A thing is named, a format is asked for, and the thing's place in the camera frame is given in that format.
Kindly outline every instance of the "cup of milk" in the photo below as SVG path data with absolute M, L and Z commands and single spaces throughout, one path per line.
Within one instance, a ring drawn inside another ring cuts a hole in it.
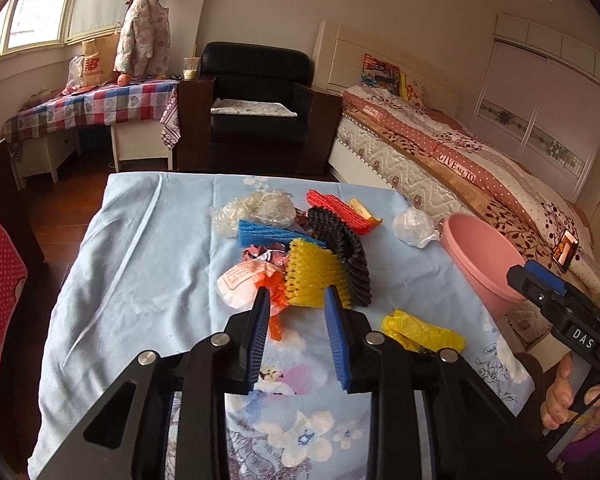
M 199 57 L 186 57 L 184 59 L 184 70 L 182 75 L 184 79 L 190 80 L 195 79 L 198 75 L 198 64 L 200 63 Z

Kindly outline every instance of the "purple sleeve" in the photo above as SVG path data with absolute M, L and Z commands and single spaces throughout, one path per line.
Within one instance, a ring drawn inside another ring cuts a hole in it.
M 591 453 L 600 449 L 600 429 L 577 442 L 571 442 L 560 458 L 565 463 L 580 463 Z

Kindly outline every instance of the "clear plastic bag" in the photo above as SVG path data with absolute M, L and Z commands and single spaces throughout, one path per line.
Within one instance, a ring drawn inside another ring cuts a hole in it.
M 84 56 L 75 56 L 69 62 L 69 77 L 66 81 L 66 86 L 62 93 L 64 95 L 69 95 L 75 92 L 78 88 L 84 86 L 84 81 L 82 80 L 82 72 L 84 70 Z
M 410 246 L 423 249 L 432 240 L 440 238 L 433 221 L 424 212 L 410 207 L 400 211 L 392 223 L 395 235 Z
M 221 235 L 235 236 L 238 220 L 244 219 L 274 227 L 289 227 L 296 220 L 291 193 L 283 189 L 256 191 L 247 198 L 231 200 L 221 208 L 211 209 L 211 223 Z
M 464 349 L 464 338 L 458 333 L 431 325 L 398 309 L 384 317 L 381 330 L 412 352 L 419 352 L 422 348 L 433 352 L 443 348 L 453 348 L 457 352 Z

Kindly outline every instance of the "pink bucket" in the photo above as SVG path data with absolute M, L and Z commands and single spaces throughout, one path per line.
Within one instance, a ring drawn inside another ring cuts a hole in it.
M 454 213 L 445 220 L 440 243 L 484 303 L 494 321 L 524 301 L 507 284 L 507 271 L 525 259 L 499 232 L 475 216 Z

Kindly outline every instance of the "metal screw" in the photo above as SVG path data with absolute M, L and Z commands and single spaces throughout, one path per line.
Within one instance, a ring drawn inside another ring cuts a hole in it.
M 155 354 L 154 351 L 152 351 L 152 350 L 146 350 L 145 352 L 142 352 L 138 356 L 138 362 L 142 366 L 147 366 L 147 365 L 152 364 L 157 358 L 158 358 L 158 356 Z
M 224 346 L 231 341 L 231 336 L 225 334 L 224 332 L 218 332 L 217 334 L 213 334 L 211 336 L 211 344 L 213 346 Z
M 384 335 L 382 335 L 379 332 L 369 332 L 365 336 L 365 341 L 370 345 L 381 345 L 382 343 L 384 343 Z
M 440 351 L 440 359 L 445 363 L 455 363 L 458 361 L 458 352 L 452 348 L 443 348 Z

